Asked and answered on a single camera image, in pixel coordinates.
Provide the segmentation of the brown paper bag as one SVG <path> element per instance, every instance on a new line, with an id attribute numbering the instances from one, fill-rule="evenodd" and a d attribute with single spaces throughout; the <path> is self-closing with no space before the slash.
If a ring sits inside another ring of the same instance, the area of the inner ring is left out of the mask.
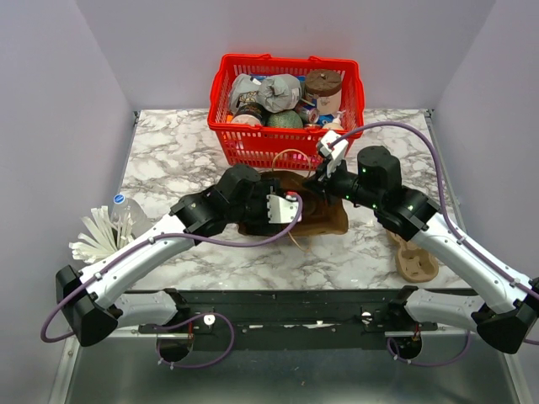
<path id="1" fill-rule="evenodd" d="M 330 205 L 325 199 L 307 190 L 302 182 L 315 173 L 317 162 L 305 152 L 287 148 L 274 154 L 269 171 L 262 179 L 279 179 L 285 190 L 296 191 L 303 199 L 302 220 L 287 234 L 291 242 L 309 253 L 312 238 L 322 235 L 344 235 L 349 219 L 342 201 Z"/>

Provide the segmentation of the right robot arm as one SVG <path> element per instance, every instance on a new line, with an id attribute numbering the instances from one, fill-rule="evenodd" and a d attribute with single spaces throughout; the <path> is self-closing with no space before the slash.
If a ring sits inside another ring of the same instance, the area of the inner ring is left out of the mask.
<path id="1" fill-rule="evenodd" d="M 538 318 L 538 302 L 516 283 L 505 279 L 491 263 L 496 258 L 476 242 L 456 236 L 439 205 L 422 192 L 402 184 L 400 161 L 383 146 L 357 154 L 357 173 L 348 170 L 345 145 L 319 142 L 322 162 L 312 188 L 326 199 L 346 199 L 373 210 L 382 227 L 433 254 L 465 280 L 474 295 L 451 295 L 411 288 L 387 309 L 389 323 L 399 329 L 415 322 L 433 322 L 477 333 L 497 350 L 516 353 Z"/>

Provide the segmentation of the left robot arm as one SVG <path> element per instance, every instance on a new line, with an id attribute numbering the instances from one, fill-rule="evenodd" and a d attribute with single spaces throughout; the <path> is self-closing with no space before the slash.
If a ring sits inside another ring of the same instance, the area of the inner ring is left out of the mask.
<path id="1" fill-rule="evenodd" d="M 179 293 L 132 292 L 131 286 L 170 258 L 213 242 L 229 224 L 267 224 L 267 197 L 279 188 L 279 180 L 237 164 L 208 189 L 183 196 L 148 231 L 111 256 L 79 271 L 61 269 L 56 298 L 80 344 L 92 346 L 121 327 L 148 324 L 180 331 L 187 313 Z"/>

